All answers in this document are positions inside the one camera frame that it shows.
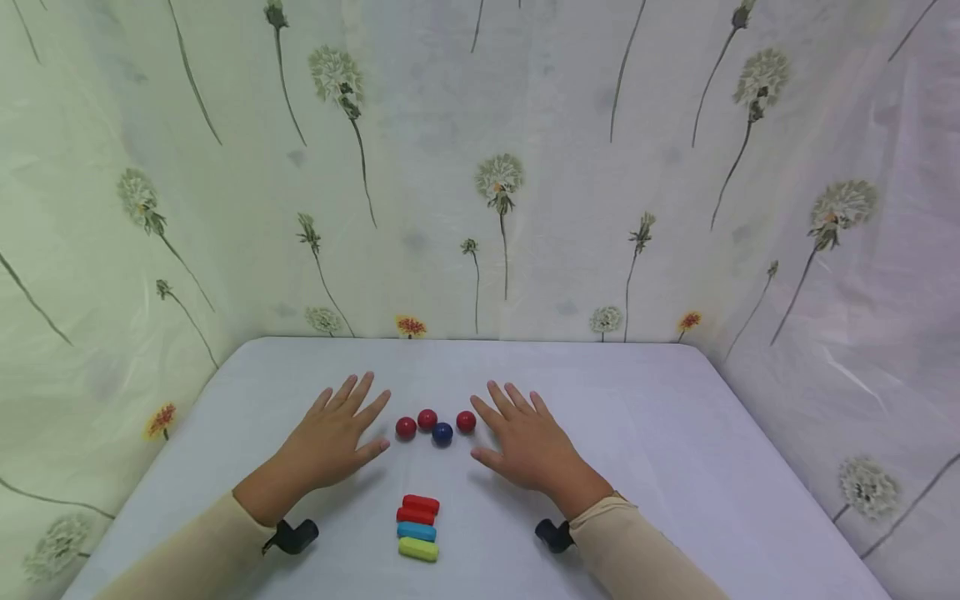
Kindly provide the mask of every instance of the orange flower print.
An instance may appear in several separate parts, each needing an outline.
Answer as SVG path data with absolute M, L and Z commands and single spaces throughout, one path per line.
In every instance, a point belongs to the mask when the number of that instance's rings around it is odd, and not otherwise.
M 423 321 L 408 315 L 396 315 L 396 330 L 400 337 L 405 336 L 408 340 L 426 335 L 426 325 Z
M 677 323 L 677 331 L 680 331 L 680 337 L 677 338 L 677 344 L 679 344 L 684 338 L 684 334 L 693 327 L 699 325 L 703 318 L 704 316 L 695 310 L 691 310 L 690 312 L 686 313 L 684 317 L 680 319 L 680 322 Z
M 147 426 L 143 429 L 143 437 L 152 440 L 163 434 L 163 439 L 169 440 L 170 434 L 167 433 L 167 429 L 174 424 L 176 417 L 177 407 L 174 406 L 173 402 L 167 402 L 147 421 Z

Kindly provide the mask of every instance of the ball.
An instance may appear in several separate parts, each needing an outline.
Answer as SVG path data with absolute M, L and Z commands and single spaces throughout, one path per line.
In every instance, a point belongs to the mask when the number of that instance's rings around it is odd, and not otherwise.
M 464 411 L 457 415 L 457 429 L 460 433 L 470 433 L 477 426 L 477 418 L 470 411 Z
M 396 422 L 396 436 L 401 440 L 413 440 L 417 435 L 417 422 L 404 417 Z
M 437 423 L 433 428 L 433 441 L 437 445 L 449 445 L 453 440 L 453 427 L 450 423 Z
M 430 431 L 436 424 L 437 413 L 433 412 L 429 408 L 425 408 L 420 411 L 420 414 L 417 416 L 417 425 L 420 426 L 420 429 L 423 431 Z

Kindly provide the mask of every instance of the curtain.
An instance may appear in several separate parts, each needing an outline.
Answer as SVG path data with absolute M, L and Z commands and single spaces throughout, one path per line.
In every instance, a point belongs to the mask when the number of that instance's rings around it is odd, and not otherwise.
M 960 587 L 955 4 L 0 12 L 3 597 L 264 335 L 693 345 L 893 597 Z

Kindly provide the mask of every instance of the blue ball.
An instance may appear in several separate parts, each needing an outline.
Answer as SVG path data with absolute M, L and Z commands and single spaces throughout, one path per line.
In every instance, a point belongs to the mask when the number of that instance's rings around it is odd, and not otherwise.
M 437 445 L 449 445 L 453 440 L 453 427 L 450 423 L 437 423 L 433 426 L 433 441 Z

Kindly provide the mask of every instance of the beige sleeve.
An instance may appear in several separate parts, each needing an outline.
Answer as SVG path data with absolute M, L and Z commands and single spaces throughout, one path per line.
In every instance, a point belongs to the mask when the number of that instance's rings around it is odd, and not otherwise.
M 604 498 L 573 519 L 570 536 L 614 600 L 729 600 L 622 497 Z
M 208 600 L 263 558 L 276 529 L 260 525 L 232 493 L 127 569 L 96 600 Z

